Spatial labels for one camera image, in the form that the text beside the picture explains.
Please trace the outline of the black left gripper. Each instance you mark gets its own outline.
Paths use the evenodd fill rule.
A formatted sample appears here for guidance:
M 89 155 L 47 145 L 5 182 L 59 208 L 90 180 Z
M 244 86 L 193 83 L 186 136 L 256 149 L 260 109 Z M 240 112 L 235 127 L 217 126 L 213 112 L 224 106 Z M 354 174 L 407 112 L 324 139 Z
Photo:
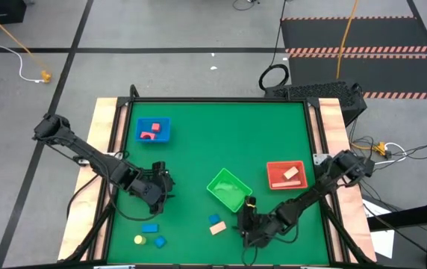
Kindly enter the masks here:
M 129 192 L 142 199 L 149 206 L 150 214 L 161 214 L 165 202 L 173 197 L 171 194 L 175 183 L 168 173 L 158 173 L 150 177 L 135 179 L 129 185 Z

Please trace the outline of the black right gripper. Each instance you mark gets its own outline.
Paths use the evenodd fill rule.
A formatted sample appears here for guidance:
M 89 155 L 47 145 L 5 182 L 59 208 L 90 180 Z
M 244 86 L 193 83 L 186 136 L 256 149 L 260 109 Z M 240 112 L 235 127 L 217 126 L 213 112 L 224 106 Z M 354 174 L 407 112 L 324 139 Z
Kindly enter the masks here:
M 255 197 L 246 196 L 243 201 L 243 215 L 237 216 L 237 228 L 244 247 L 266 247 L 275 231 L 271 226 L 271 217 L 267 214 L 257 214 L 256 205 Z

